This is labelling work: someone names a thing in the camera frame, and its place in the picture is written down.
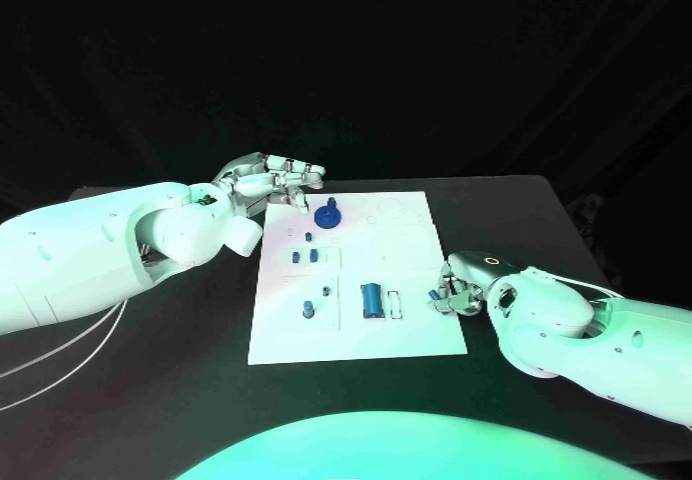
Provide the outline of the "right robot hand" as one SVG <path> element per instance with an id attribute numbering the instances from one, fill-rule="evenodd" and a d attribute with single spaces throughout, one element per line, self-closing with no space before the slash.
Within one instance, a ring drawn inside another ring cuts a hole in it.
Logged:
<path id="1" fill-rule="evenodd" d="M 498 280 L 528 268 L 524 262 L 484 251 L 452 253 L 443 263 L 429 307 L 443 315 L 475 316 L 484 309 Z"/>

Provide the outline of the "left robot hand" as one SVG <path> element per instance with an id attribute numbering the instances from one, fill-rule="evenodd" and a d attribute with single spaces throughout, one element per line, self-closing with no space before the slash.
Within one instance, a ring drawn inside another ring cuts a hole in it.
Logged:
<path id="1" fill-rule="evenodd" d="M 234 159 L 213 183 L 227 193 L 239 215 L 253 218 L 270 204 L 311 211 L 303 188 L 322 189 L 326 169 L 293 158 L 260 152 Z"/>

